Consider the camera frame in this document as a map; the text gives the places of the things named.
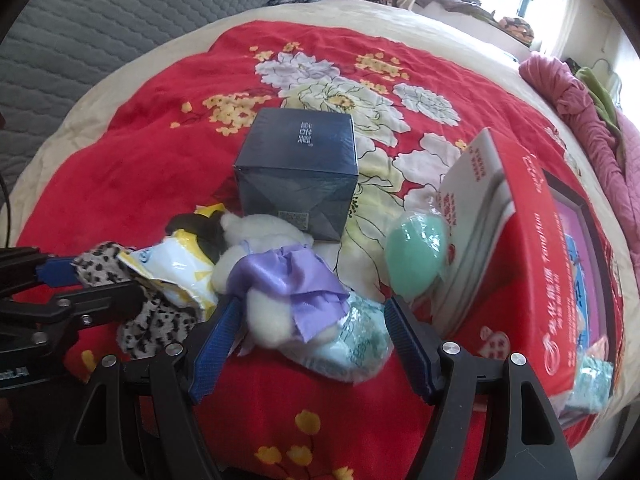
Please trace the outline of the pink quilted comforter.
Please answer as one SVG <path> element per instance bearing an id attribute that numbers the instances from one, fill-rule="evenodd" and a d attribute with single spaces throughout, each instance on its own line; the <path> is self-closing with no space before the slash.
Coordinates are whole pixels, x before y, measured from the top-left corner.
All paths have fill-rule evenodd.
<path id="1" fill-rule="evenodd" d="M 574 133 L 622 228 L 635 271 L 639 270 L 639 130 L 615 105 L 624 140 L 617 158 L 614 138 L 599 118 L 587 88 L 558 58 L 532 54 L 518 72 Z"/>

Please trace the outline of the red white tissue box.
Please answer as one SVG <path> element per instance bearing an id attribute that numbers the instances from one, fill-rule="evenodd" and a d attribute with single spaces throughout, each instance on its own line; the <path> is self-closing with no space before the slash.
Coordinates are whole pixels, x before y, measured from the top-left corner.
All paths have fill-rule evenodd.
<path id="1" fill-rule="evenodd" d="M 432 323 L 478 356 L 520 352 L 549 396 L 574 385 L 577 311 L 565 236 L 538 159 L 483 129 L 438 191 L 448 264 Z"/>

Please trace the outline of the cream bed sheet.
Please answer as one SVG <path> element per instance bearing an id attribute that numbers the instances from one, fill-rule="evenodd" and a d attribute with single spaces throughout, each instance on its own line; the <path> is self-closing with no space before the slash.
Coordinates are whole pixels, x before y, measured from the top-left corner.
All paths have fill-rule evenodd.
<path id="1" fill-rule="evenodd" d="M 626 238 L 596 173 L 570 128 L 520 76 L 518 66 L 507 61 L 498 48 L 442 22 L 408 10 L 362 0 L 322 0 L 245 11 L 170 40 L 115 70 L 81 97 L 17 178 L 9 206 L 1 211 L 2 231 L 9 234 L 12 242 L 17 240 L 58 167 L 70 155 L 99 140 L 116 110 L 145 81 L 182 58 L 206 51 L 226 30 L 257 20 L 348 28 L 402 42 L 468 68 L 539 110 L 558 129 L 582 173 L 580 182 L 613 248 L 625 311 L 627 314 L 638 312 L 639 289 Z"/>

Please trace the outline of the green blanket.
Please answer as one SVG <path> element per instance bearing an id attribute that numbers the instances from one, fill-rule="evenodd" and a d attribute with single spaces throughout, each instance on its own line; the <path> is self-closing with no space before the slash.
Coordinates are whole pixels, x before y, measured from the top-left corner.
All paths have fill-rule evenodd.
<path id="1" fill-rule="evenodd" d="M 622 133 L 620 132 L 620 127 L 617 123 L 616 108 L 610 94 L 602 84 L 600 84 L 600 81 L 598 81 L 597 76 L 593 73 L 591 68 L 582 67 L 576 72 L 575 76 L 587 88 L 599 118 L 608 127 L 608 131 L 614 138 L 614 151 L 616 157 L 623 158 L 624 140 Z"/>

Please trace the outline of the white bear purple dress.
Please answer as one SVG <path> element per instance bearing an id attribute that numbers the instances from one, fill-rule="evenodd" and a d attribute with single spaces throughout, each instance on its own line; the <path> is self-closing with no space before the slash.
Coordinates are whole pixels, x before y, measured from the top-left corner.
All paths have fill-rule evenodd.
<path id="1" fill-rule="evenodd" d="M 265 349 L 317 347 L 337 337 L 349 292 L 314 252 L 314 239 L 269 214 L 217 220 L 224 251 L 215 292 L 239 299 L 250 339 Z"/>

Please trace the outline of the leopard print soft toy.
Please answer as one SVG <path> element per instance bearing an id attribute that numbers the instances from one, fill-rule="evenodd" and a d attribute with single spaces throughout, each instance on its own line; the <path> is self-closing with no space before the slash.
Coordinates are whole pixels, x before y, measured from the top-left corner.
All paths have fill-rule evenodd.
<path id="1" fill-rule="evenodd" d="M 221 204 L 198 207 L 172 217 L 154 245 L 134 249 L 104 242 L 75 257 L 72 267 L 81 285 L 125 287 L 116 341 L 127 356 L 155 356 L 185 341 L 215 312 L 220 293 L 212 278 L 227 248 L 220 224 L 226 212 Z"/>

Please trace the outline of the red floral blanket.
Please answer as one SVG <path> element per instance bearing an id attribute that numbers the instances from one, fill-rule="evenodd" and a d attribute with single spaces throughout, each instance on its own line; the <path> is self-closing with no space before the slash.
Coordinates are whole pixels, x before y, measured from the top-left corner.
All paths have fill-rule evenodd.
<path id="1" fill-rule="evenodd" d="M 551 117 L 498 86 L 498 66 L 469 63 L 399 29 L 360 32 L 297 18 L 250 20 L 131 90 L 111 81 L 115 114 L 96 142 L 55 171 L 20 240 L 77 254 L 101 242 L 142 248 L 173 214 L 239 205 L 232 166 L 265 108 L 335 110 L 352 118 L 359 169 L 346 228 L 320 248 L 347 287 L 374 301 L 390 293 L 385 231 L 423 205 L 488 129 L 519 145 L 572 190 L 574 141 Z M 432 411 L 397 358 L 350 386 L 307 372 L 271 350 L 233 359 L 196 411 L 217 460 L 273 479 L 400 479 Z"/>

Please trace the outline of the dark tray box with pink book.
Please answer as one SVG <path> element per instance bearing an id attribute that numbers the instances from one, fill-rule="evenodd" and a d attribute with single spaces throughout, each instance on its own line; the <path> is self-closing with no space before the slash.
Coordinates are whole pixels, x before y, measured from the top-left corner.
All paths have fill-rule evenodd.
<path id="1" fill-rule="evenodd" d="M 568 428 L 600 413 L 614 388 L 616 335 L 614 296 L 608 265 L 591 210 L 578 193 L 547 171 L 546 177 L 572 266 L 577 310 L 577 365 L 573 389 L 558 407 Z"/>

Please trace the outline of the yellow white snack bag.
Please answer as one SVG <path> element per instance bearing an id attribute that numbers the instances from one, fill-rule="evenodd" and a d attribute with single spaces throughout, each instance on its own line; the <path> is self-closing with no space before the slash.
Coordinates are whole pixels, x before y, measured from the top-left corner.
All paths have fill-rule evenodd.
<path id="1" fill-rule="evenodd" d="M 117 259 L 171 304 L 194 309 L 198 322 L 205 322 L 218 302 L 210 279 L 227 249 L 220 224 L 225 212 L 226 207 L 216 203 L 198 206 L 190 214 L 176 214 L 166 224 L 161 242 L 138 250 L 123 249 Z"/>

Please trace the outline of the grey quilted headboard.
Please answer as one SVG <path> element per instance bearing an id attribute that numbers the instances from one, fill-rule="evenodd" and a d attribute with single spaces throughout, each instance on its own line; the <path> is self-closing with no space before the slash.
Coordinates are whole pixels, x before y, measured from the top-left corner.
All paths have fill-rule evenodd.
<path id="1" fill-rule="evenodd" d="M 9 188 L 74 104 L 119 67 L 269 0 L 29 0 L 1 41 L 1 174 Z"/>

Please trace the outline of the green tissue packet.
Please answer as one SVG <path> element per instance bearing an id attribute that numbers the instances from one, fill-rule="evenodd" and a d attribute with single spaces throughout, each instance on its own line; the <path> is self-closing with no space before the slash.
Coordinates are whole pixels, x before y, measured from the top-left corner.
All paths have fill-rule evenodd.
<path id="1" fill-rule="evenodd" d="M 292 346 L 280 352 L 294 363 L 338 382 L 359 384 L 375 377 L 393 352 L 384 307 L 351 292 L 349 311 L 336 337 L 325 344 Z"/>

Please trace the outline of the dark blue square box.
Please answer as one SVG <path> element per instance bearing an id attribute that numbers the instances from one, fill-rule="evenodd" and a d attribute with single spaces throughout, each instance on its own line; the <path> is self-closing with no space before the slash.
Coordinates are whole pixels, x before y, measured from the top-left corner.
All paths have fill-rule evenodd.
<path id="1" fill-rule="evenodd" d="M 264 107 L 233 169 L 243 214 L 271 214 L 337 242 L 359 176 L 352 116 Z"/>

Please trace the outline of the clothes pile on windowsill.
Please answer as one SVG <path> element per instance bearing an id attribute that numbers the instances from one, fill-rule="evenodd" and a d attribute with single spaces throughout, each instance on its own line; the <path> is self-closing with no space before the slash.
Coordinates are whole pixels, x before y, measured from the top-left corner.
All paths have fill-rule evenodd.
<path id="1" fill-rule="evenodd" d="M 472 34 L 477 23 L 483 23 L 501 30 L 525 47 L 530 47 L 535 38 L 532 26 L 524 18 L 497 18 L 496 12 L 484 9 L 480 0 L 416 0 L 412 10 L 467 34 Z"/>

